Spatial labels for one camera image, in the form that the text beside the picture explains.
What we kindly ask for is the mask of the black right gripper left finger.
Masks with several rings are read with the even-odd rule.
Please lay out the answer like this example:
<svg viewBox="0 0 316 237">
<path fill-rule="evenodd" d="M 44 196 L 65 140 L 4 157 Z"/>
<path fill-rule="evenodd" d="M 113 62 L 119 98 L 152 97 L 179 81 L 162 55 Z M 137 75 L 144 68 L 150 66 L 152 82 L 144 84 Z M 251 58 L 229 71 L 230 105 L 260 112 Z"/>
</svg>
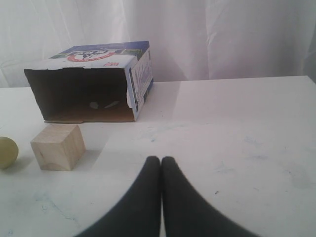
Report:
<svg viewBox="0 0 316 237">
<path fill-rule="evenodd" d="M 147 157 L 119 202 L 80 237 L 158 237 L 161 225 L 160 160 Z"/>
</svg>

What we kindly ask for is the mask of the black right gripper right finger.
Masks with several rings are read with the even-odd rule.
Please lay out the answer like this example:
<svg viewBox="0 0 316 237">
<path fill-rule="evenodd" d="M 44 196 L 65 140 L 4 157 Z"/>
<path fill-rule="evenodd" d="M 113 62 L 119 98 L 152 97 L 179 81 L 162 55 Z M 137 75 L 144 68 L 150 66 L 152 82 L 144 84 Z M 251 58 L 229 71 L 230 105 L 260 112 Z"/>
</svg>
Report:
<svg viewBox="0 0 316 237">
<path fill-rule="evenodd" d="M 249 231 L 212 207 L 173 157 L 161 161 L 162 204 L 168 237 L 248 237 Z"/>
</svg>

